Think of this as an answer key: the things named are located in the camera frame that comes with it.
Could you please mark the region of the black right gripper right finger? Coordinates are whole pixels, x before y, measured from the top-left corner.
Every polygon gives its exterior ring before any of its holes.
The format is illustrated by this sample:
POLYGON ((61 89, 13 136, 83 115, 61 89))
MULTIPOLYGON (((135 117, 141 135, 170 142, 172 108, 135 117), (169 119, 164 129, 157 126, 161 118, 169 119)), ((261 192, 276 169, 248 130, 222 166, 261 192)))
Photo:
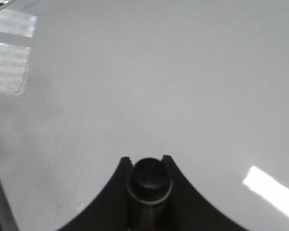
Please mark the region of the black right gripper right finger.
POLYGON ((163 231, 245 231, 214 207, 184 176, 174 159, 162 158, 172 181, 172 189, 162 215, 163 231))

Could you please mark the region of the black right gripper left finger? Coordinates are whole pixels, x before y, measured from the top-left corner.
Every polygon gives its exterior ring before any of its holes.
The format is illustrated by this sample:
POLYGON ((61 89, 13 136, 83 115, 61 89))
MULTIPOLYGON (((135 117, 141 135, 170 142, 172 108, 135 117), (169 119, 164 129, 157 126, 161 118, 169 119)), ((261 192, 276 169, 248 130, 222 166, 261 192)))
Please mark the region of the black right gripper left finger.
POLYGON ((126 231, 128 201, 126 180, 132 169, 128 157, 120 159, 116 170, 97 197, 61 231, 126 231))

